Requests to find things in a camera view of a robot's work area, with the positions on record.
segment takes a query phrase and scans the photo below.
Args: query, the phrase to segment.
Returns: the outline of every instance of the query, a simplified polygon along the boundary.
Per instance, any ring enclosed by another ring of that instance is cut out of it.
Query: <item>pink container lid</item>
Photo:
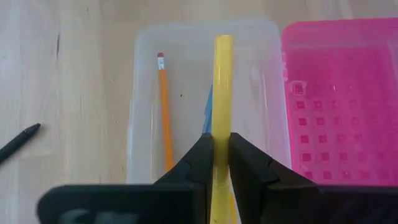
[[[398,185],[398,19],[298,22],[282,45],[293,170]]]

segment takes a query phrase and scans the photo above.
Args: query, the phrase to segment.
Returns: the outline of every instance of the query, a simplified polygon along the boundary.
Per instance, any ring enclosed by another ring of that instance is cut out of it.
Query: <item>yellow straw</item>
[[[231,224],[236,224],[235,199],[232,193],[229,193],[229,215]]]
[[[231,135],[233,38],[217,35],[213,70],[213,111],[211,135],[214,139],[213,196],[210,222],[228,222],[228,141]]]

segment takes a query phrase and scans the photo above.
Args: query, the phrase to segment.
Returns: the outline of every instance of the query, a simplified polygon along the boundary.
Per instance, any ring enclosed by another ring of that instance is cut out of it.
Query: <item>square pattern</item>
[[[398,185],[398,47],[393,60],[383,46],[285,53],[293,170],[319,184]]]

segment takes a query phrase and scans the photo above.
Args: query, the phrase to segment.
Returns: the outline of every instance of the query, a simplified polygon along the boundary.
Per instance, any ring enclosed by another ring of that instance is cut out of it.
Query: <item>plastic container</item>
[[[282,45],[293,170],[398,185],[398,19],[299,22]]]
[[[127,182],[152,183],[165,173],[157,54],[165,55],[177,162],[201,135],[218,34],[234,37],[231,130],[290,167],[276,25],[266,19],[166,24],[147,29],[136,40]]]

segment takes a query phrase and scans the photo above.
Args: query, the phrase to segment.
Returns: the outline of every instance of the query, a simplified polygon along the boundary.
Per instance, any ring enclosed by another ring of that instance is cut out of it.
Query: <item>table surface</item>
[[[392,17],[398,0],[2,0],[0,145],[43,128],[0,167],[1,223],[37,223],[49,188],[125,183],[134,40],[163,22]]]

